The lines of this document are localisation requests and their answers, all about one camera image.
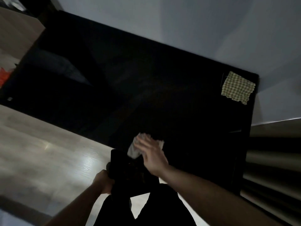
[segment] white wall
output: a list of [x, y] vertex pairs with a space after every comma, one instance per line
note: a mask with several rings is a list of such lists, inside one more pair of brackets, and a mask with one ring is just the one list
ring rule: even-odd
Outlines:
[[53, 1], [72, 14], [259, 74], [253, 125], [301, 117], [301, 0]]

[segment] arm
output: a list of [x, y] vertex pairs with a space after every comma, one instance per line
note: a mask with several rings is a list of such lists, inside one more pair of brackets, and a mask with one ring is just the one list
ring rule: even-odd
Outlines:
[[137, 138], [134, 145], [143, 152], [149, 172], [167, 182], [209, 225], [281, 225], [220, 186], [168, 165], [155, 140]]
[[85, 226], [97, 198], [101, 194], [110, 193], [113, 184], [114, 180], [108, 177], [107, 171], [102, 170], [96, 175], [92, 185], [54, 216], [46, 226]]

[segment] forearm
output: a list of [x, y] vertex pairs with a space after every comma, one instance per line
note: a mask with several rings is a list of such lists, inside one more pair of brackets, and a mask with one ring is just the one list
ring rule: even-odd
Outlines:
[[100, 194], [101, 190], [99, 190], [99, 187], [92, 184], [73, 202], [54, 216], [46, 226], [85, 226], [92, 207]]
[[171, 166], [160, 177], [211, 226], [280, 225], [242, 198], [210, 181]]

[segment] wooden floor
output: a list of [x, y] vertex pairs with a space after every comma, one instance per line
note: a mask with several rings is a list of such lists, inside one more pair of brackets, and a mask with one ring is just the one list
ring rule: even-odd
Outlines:
[[[111, 148], [0, 105], [0, 195], [54, 216], [91, 184]], [[138, 216], [149, 194], [132, 198]], [[101, 195], [87, 225], [93, 225]], [[197, 225], [207, 225], [191, 208]]]

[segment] black pants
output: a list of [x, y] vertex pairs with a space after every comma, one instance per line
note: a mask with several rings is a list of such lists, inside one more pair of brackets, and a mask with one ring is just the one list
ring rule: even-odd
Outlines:
[[130, 209], [129, 198], [108, 196], [94, 226], [106, 225], [196, 225], [190, 212], [168, 185], [153, 190], [137, 219]]

